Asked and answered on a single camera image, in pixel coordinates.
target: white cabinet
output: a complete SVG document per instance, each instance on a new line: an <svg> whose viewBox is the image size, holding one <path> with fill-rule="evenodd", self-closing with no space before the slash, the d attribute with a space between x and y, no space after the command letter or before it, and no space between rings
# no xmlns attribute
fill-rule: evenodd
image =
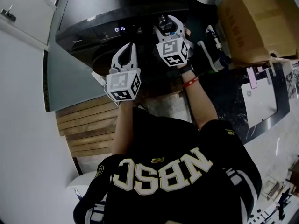
<svg viewBox="0 0 299 224"><path fill-rule="evenodd" d="M45 0L0 0L0 11L8 10L11 5L10 13L16 21L12 22L2 14L0 19L47 45L55 6L49 6Z"/></svg>

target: black marble countertop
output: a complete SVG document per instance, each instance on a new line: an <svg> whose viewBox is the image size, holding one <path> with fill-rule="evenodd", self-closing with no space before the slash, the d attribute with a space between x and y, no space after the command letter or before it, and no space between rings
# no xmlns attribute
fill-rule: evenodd
<svg viewBox="0 0 299 224"><path fill-rule="evenodd" d="M248 126L246 107L241 90L243 84L249 83L245 68L226 70L199 77L202 87L215 106L219 119L229 121L232 124L233 129L239 135L243 144L248 143L270 129L290 112L282 65L280 63L275 64L275 77L272 71L269 71L278 111L252 128ZM256 75L257 80L266 77L265 71Z"/></svg>

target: digital display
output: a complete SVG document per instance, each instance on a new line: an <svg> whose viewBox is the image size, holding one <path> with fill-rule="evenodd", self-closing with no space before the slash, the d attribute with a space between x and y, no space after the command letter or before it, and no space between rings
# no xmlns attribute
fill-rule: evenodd
<svg viewBox="0 0 299 224"><path fill-rule="evenodd" d="M120 28L114 28L115 32L119 32L119 31L125 31L126 28L125 27L120 27Z"/></svg>

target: red wristband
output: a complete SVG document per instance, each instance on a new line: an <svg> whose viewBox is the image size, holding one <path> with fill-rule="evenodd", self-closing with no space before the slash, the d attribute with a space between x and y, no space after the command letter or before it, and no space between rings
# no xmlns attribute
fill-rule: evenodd
<svg viewBox="0 0 299 224"><path fill-rule="evenodd" d="M195 77L194 79L186 82L185 84L183 84L183 86L186 88L186 87L188 87L189 85L193 84L196 81L198 81L198 77Z"/></svg>

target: dark kitchen appliance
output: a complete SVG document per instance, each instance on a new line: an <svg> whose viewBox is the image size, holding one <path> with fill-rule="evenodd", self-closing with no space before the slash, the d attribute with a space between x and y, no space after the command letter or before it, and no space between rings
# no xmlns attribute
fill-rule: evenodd
<svg viewBox="0 0 299 224"><path fill-rule="evenodd" d="M171 32L167 15L185 22L187 11L182 0L68 0L56 42L101 75L108 74L113 55L129 42L138 47L142 73L150 73L159 62L167 69L153 27Z"/></svg>

